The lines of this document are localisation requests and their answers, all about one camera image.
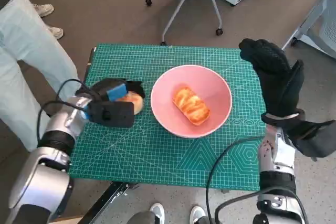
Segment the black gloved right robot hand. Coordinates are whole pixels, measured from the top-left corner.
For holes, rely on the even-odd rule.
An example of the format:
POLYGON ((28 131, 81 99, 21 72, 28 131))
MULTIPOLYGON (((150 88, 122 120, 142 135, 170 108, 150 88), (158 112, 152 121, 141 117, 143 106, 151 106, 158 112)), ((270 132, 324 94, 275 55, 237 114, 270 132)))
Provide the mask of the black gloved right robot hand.
POLYGON ((299 92, 304 82, 303 62, 290 66, 285 52, 264 39, 243 39, 240 57, 252 64, 262 90, 266 112, 284 118, 299 112, 299 92))

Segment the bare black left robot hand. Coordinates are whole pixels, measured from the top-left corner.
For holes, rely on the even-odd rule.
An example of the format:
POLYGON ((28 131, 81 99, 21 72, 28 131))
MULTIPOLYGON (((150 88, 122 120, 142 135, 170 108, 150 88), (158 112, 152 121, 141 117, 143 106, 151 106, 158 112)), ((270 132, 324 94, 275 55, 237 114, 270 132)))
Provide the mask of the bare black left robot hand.
POLYGON ((100 95, 103 101, 116 101, 129 92, 134 92, 143 99, 145 98, 142 81, 130 81, 125 78, 105 78, 95 83, 91 90, 100 95))

